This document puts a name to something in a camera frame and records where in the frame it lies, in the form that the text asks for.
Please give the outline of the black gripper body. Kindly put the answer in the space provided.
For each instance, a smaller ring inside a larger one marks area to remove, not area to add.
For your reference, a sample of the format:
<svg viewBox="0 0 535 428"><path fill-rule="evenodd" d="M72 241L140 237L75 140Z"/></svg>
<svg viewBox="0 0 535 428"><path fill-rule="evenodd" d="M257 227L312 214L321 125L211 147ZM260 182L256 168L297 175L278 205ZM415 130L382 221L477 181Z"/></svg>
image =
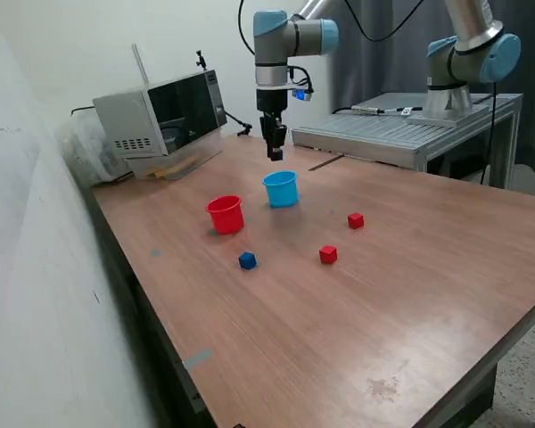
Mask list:
<svg viewBox="0 0 535 428"><path fill-rule="evenodd" d="M257 90L257 110L277 119L282 118L282 113L288 107L287 90Z"/></svg>

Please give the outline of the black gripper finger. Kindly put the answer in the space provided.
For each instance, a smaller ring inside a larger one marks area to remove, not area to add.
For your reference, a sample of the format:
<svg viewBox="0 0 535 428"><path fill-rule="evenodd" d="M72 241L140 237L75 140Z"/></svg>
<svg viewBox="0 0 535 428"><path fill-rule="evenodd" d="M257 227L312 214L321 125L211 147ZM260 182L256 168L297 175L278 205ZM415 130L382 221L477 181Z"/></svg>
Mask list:
<svg viewBox="0 0 535 428"><path fill-rule="evenodd" d="M274 131L274 119L269 114L263 114L259 118L262 137L267 146L267 157L270 159L273 152L273 131Z"/></svg>
<svg viewBox="0 0 535 428"><path fill-rule="evenodd" d="M287 126L279 122L276 123L276 126L273 131L273 152L272 160L281 161L284 157L283 147L287 134Z"/></svg>

